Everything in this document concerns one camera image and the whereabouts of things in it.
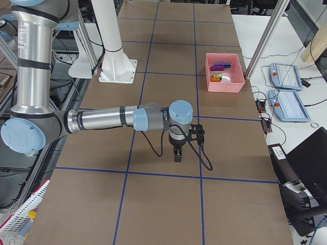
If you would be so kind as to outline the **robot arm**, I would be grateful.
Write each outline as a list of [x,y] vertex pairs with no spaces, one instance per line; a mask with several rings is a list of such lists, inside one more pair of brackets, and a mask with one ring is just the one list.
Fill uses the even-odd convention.
[[17,74],[13,84],[10,117],[1,125],[1,139],[11,150],[33,155],[66,135],[87,130],[133,128],[168,132],[174,161],[182,160],[182,147],[197,142],[197,157],[204,153],[204,129],[192,124],[193,107],[184,100],[161,107],[156,103],[109,109],[71,110],[73,96],[80,96],[77,75],[61,82],[52,78],[57,61],[53,53],[55,31],[74,31],[80,55],[88,59],[89,73],[101,69],[101,83],[132,84],[137,61],[124,53],[114,1],[91,1],[100,55],[89,35],[81,33],[78,1],[12,1],[17,20]]

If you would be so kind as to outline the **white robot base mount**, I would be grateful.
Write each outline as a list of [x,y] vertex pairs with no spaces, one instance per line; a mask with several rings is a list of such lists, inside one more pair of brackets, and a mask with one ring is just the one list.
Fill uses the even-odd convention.
[[124,53],[114,1],[91,2],[105,50],[99,81],[102,83],[132,84],[137,60]]

